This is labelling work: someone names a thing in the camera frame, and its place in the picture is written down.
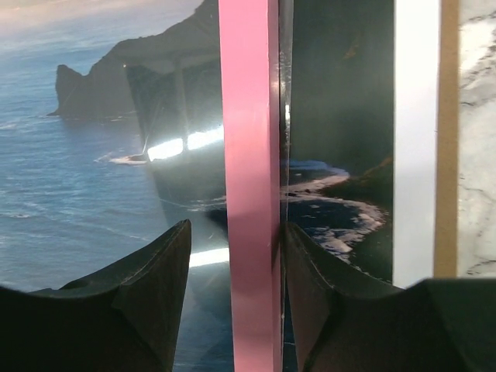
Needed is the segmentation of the pink picture frame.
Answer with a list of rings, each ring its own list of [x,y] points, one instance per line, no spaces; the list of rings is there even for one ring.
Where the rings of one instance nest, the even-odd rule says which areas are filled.
[[[234,367],[282,368],[276,1],[219,3]]]

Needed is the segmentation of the seascape photo print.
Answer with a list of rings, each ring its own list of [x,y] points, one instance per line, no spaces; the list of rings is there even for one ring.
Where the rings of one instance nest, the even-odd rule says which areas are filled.
[[[232,371],[217,5],[176,74],[197,1],[1,3],[1,284],[60,288],[182,219],[193,266],[176,371]],[[290,182],[393,152],[391,1],[298,1]]]

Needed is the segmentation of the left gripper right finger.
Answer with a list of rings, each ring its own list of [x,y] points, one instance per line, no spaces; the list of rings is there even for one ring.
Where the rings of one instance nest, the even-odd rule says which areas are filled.
[[[495,281],[425,279],[406,289],[282,229],[298,369],[493,371]]]

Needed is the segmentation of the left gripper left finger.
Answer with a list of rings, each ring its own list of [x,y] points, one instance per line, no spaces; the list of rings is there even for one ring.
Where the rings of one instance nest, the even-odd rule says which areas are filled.
[[[182,220],[59,289],[1,289],[3,371],[170,371],[191,255]]]

